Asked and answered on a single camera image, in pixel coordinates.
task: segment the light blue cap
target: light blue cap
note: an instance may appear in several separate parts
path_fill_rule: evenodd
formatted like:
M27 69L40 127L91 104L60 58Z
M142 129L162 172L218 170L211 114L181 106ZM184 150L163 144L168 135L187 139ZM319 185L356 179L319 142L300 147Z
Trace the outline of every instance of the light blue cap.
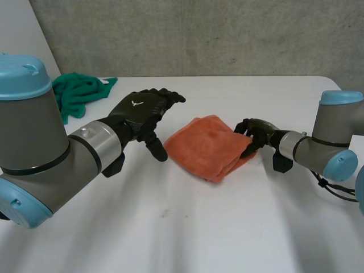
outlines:
M364 96L359 91L324 91L321 95L322 105L343 105L354 104L364 100Z
M28 229L36 228L53 216L37 198L3 178L0 178L0 211Z
M364 216L364 166L360 169L355 181L355 198L359 201L359 208Z
M28 55L0 54L0 101L38 97L52 87L44 64Z
M355 152L345 150L333 156L324 168L324 177L335 182L347 180L358 167L358 157Z

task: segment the orange towel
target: orange towel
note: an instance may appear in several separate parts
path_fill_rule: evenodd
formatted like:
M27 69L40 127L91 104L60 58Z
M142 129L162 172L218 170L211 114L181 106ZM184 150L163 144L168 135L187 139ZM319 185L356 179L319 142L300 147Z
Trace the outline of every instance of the orange towel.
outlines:
M215 115L195 118L164 144L168 155L190 173L207 181L221 182L249 158L240 154L251 138L236 134Z

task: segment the concrete wall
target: concrete wall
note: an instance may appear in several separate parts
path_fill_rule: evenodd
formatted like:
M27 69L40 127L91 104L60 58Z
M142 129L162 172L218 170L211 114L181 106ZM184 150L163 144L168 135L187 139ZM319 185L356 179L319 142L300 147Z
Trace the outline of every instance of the concrete wall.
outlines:
M364 89L363 0L30 0L62 72L332 78Z

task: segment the white table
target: white table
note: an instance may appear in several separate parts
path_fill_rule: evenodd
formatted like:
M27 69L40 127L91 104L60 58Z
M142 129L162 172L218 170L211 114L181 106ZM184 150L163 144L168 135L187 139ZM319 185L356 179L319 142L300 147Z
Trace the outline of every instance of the white table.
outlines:
M338 89L324 77L120 78L66 130L106 116L130 92L162 87L187 99L159 123L162 141L211 114L231 128L262 118L310 134L322 91ZM363 142L353 141L359 157ZM125 153L120 174L100 175L39 228L1 221L0 272L364 272L358 205L331 196L297 164L274 172L269 147L221 185L157 162L141 143Z

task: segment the green cloth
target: green cloth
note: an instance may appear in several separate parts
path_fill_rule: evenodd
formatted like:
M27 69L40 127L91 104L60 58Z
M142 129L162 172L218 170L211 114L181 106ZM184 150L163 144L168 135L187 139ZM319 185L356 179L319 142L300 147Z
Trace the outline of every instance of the green cloth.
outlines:
M107 98L117 78L107 78L103 84L98 78L77 73L63 74L53 82L58 108L63 124L68 123L68 116L82 118L86 112L85 104L101 98Z

